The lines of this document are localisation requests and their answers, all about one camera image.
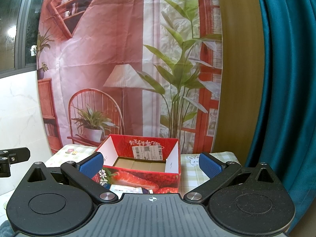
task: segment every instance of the green checkered tablecloth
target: green checkered tablecloth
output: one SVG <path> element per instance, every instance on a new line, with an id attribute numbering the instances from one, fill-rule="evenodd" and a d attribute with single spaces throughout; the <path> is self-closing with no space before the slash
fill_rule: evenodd
<path id="1" fill-rule="evenodd" d="M 94 153 L 95 149 L 96 147 L 68 144 L 52 156 L 45 165 L 47 167 L 58 167 L 70 160 L 79 162 Z M 212 153 L 212 155 L 222 162 L 238 162 L 236 156 L 232 152 Z M 182 196 L 209 180 L 198 165 L 198 156 L 198 154 L 181 155 L 181 181 L 179 193 Z"/>

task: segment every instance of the metal window frame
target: metal window frame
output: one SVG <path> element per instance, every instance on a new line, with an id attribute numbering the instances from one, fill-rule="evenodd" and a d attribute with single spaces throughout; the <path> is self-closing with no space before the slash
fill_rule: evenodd
<path id="1" fill-rule="evenodd" d="M 28 16 L 31 8 L 32 0 L 22 0 L 17 25 L 14 45 L 14 68 L 0 70 L 0 78 L 21 74 L 36 70 L 36 64 L 25 63 L 25 48 L 26 48 L 26 32 L 28 24 Z"/>

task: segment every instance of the white flower pot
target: white flower pot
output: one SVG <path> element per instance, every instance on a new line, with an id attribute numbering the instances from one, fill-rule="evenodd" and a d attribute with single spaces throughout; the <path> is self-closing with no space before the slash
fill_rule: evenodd
<path id="1" fill-rule="evenodd" d="M 90 141 L 100 142 L 102 130 L 84 128 L 84 135 Z"/>

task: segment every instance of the teal curtain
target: teal curtain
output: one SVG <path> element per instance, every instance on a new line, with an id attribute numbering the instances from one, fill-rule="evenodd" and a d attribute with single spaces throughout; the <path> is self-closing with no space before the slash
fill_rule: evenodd
<path id="1" fill-rule="evenodd" d="M 260 0 L 265 68 L 246 166 L 268 162 L 296 207 L 316 195 L 316 0 Z"/>

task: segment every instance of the white lampshade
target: white lampshade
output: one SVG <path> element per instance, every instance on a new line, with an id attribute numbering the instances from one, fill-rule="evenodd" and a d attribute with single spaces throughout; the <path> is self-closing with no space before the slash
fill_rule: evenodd
<path id="1" fill-rule="evenodd" d="M 130 64 L 116 65 L 103 86 L 152 89 Z"/>

